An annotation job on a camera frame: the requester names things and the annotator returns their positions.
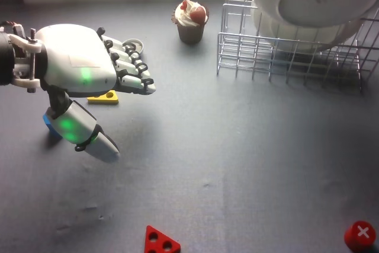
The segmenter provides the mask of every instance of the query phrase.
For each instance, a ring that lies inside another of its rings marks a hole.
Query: brown cupcake liner
[[[199,3],[201,6],[205,8],[205,14],[207,15],[207,21],[203,25],[199,26],[183,26],[179,23],[179,21],[175,18],[175,10],[174,9],[172,15],[171,15],[171,21],[176,24],[178,27],[178,33],[179,33],[179,38],[181,39],[182,42],[186,44],[197,44],[198,42],[201,41],[203,38],[203,32],[204,32],[204,26],[209,20],[209,9]]]

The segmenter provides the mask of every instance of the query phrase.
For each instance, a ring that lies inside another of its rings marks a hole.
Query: strawberry
[[[199,25],[203,25],[205,23],[205,16],[205,9],[203,7],[198,7],[195,11],[189,14],[192,21]]]
[[[186,0],[183,0],[183,3],[182,3],[182,6],[180,6],[180,9],[182,10],[186,10],[187,9],[187,1]]]

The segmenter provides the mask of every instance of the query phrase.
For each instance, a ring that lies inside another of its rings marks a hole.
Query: wire dish rack
[[[227,67],[235,69],[236,76],[241,69],[249,70],[252,79],[259,72],[268,74],[269,81],[273,75],[284,75],[286,83],[300,78],[305,85],[317,79],[322,86],[353,84],[362,92],[363,83],[368,82],[379,62],[379,10],[362,18],[359,31],[350,39],[318,52],[323,43],[260,36],[261,22],[255,27],[252,19],[256,9],[253,0],[225,0],[217,37],[217,74],[221,67]],[[288,43],[293,45],[290,51],[278,49]],[[299,44],[314,49],[298,52]]]

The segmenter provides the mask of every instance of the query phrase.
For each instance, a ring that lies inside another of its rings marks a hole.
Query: yellow block
[[[97,97],[88,97],[89,104],[107,104],[116,105],[118,104],[118,97],[114,90],[108,91],[106,94]]]

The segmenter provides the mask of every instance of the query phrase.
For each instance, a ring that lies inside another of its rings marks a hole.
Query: table
[[[354,221],[379,229],[377,76],[363,96],[216,76],[221,3],[194,47],[179,41],[175,5],[0,9],[27,29],[141,39],[158,89],[118,93],[117,106],[78,99],[120,148],[108,165],[49,137],[45,92],[0,88],[0,252],[139,253],[152,225],[183,253],[334,253],[349,252]]]

